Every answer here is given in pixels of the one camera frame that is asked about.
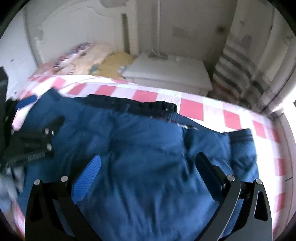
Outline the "blue quilted puffer jacket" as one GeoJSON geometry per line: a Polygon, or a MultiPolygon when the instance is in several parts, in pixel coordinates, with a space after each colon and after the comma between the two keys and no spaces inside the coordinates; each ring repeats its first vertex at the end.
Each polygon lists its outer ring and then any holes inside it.
{"type": "Polygon", "coordinates": [[[218,203],[195,166],[198,153],[227,175],[259,177],[250,130],[218,133],[87,104],[50,89],[22,129],[39,131],[63,116],[52,138],[53,158],[26,168],[18,204],[25,212],[32,185],[76,176],[98,155],[101,168],[78,207],[103,240],[193,240],[218,203]]]}

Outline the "white wardrobe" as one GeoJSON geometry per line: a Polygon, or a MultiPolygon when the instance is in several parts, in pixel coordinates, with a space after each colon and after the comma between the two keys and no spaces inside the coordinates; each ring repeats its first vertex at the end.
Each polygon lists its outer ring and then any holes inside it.
{"type": "Polygon", "coordinates": [[[15,98],[37,69],[27,37],[24,10],[16,14],[1,38],[1,66],[9,79],[6,97],[15,98]]]}

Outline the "patterned colourful pillow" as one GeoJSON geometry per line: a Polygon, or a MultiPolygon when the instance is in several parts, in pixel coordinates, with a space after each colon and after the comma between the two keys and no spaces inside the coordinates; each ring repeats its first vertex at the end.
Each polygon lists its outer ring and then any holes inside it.
{"type": "Polygon", "coordinates": [[[76,45],[67,53],[58,58],[58,60],[54,63],[53,69],[57,72],[67,67],[74,60],[85,54],[86,51],[91,47],[91,45],[92,44],[90,42],[76,45]]]}

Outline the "white wooden headboard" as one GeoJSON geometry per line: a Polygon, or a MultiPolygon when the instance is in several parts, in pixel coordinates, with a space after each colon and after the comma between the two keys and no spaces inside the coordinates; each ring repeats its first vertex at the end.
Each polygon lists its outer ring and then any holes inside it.
{"type": "Polygon", "coordinates": [[[37,65],[84,42],[139,53],[136,1],[29,1],[24,10],[37,65]]]}

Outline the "cream fluffy pillow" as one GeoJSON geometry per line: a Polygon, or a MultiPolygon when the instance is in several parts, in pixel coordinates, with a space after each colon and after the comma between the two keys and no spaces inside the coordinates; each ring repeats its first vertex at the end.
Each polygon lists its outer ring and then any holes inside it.
{"type": "Polygon", "coordinates": [[[74,60],[71,65],[73,66],[73,74],[88,75],[94,65],[99,65],[114,52],[114,49],[104,43],[95,43],[83,53],[80,57],[74,60]]]}

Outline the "yellow pillow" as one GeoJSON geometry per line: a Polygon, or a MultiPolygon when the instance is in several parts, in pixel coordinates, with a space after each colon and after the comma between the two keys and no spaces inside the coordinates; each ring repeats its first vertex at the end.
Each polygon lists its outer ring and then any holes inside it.
{"type": "Polygon", "coordinates": [[[126,52],[110,54],[100,64],[95,64],[89,71],[90,75],[124,80],[122,73],[133,63],[135,57],[126,52]]]}

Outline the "pink white checkered bed sheet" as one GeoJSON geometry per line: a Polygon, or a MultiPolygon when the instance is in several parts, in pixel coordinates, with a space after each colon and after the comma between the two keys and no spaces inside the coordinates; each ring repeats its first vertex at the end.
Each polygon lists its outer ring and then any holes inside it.
{"type": "MultiPolygon", "coordinates": [[[[275,162],[280,153],[273,137],[274,124],[265,116],[199,95],[90,75],[35,75],[30,78],[21,100],[36,95],[38,101],[50,89],[63,97],[84,98],[87,104],[99,108],[155,118],[186,129],[201,125],[218,133],[250,130],[256,150],[257,179],[264,185],[274,229],[278,220],[276,197],[280,193],[280,177],[276,174],[275,162]]],[[[15,131],[23,131],[23,123],[36,102],[18,109],[13,121],[15,131]]],[[[242,204],[240,199],[222,237],[232,232],[242,204]]]]}

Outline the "white nightstand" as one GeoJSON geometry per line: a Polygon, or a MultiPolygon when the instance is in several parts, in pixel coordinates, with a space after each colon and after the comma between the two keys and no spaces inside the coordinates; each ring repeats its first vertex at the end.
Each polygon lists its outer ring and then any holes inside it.
{"type": "Polygon", "coordinates": [[[201,60],[169,55],[166,60],[142,53],[125,69],[122,76],[131,82],[184,93],[207,96],[213,90],[201,60]]]}

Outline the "printed striped curtain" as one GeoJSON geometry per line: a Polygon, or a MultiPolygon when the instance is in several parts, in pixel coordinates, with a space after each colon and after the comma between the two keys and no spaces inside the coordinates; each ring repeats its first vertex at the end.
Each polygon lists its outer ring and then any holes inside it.
{"type": "Polygon", "coordinates": [[[269,1],[238,1],[209,96],[270,118],[295,90],[295,34],[269,1]]]}

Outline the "wall socket panel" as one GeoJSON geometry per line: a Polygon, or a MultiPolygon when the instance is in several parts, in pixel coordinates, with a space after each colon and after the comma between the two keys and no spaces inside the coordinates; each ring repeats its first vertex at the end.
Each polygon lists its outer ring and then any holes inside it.
{"type": "Polygon", "coordinates": [[[192,33],[190,31],[187,31],[185,29],[173,26],[172,28],[172,35],[174,37],[179,37],[179,38],[185,38],[185,39],[190,39],[192,37],[192,33]]]}

